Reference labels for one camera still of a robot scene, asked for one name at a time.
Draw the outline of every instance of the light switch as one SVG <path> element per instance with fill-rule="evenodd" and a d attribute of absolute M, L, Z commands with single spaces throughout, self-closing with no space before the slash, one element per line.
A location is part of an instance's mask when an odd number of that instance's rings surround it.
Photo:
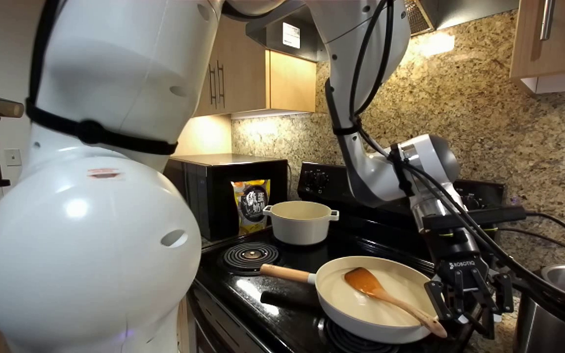
<path fill-rule="evenodd" d="M 18 148 L 6 148 L 4 150 L 4 156 L 6 157 L 7 166 L 14 167 L 21 165 L 21 150 Z"/>

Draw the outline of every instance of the granite backsplash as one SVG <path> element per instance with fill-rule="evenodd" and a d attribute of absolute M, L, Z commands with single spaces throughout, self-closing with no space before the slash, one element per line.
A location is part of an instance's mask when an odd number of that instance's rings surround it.
<path fill-rule="evenodd" d="M 516 11 L 496 14 L 411 39 L 401 65 L 361 116 L 383 147 L 420 134 L 448 139 L 460 177 L 506 183 L 509 202 L 565 219 L 565 93 L 536 98 L 509 81 Z M 452 50 L 426 56 L 430 43 L 454 36 Z M 233 120 L 232 150 L 289 159 L 292 187 L 302 161 L 341 164 L 318 65 L 317 113 Z M 565 241 L 540 221 L 520 224 Z M 502 244 L 529 268 L 565 263 L 565 250 L 524 235 Z"/>

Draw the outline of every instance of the white frying pan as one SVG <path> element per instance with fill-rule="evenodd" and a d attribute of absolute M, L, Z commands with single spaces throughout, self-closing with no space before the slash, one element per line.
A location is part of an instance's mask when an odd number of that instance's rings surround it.
<path fill-rule="evenodd" d="M 358 292 L 343 279 L 357 267 L 370 270 L 394 297 L 437 319 L 424 284 L 428 277 L 408 266 L 370 256 L 348 256 L 328 261 L 317 273 L 264 264 L 260 274 L 315 284 L 324 312 L 343 329 L 364 339 L 390 344 L 421 340 L 430 331 L 402 309 Z"/>

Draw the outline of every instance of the stove control panel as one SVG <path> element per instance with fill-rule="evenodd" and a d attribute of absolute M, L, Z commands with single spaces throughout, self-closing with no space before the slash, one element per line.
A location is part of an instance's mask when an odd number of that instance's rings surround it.
<path fill-rule="evenodd" d="M 505 196 L 505 185 L 500 183 L 458 179 L 455 181 L 455 189 L 468 210 L 500 206 Z M 302 163 L 298 195 L 302 199 L 316 202 L 357 203 L 348 186 L 347 171 L 345 167 L 338 165 Z M 409 201 L 394 201 L 391 208 L 408 209 Z"/>

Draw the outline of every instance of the black microwave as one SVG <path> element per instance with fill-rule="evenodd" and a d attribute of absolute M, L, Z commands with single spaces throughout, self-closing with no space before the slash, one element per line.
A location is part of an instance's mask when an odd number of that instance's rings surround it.
<path fill-rule="evenodd" d="M 202 237 L 210 241 L 239 232 L 232 181 L 269 180 L 267 204 L 287 201 L 287 159 L 234 153 L 171 156 L 163 174 L 191 208 Z"/>

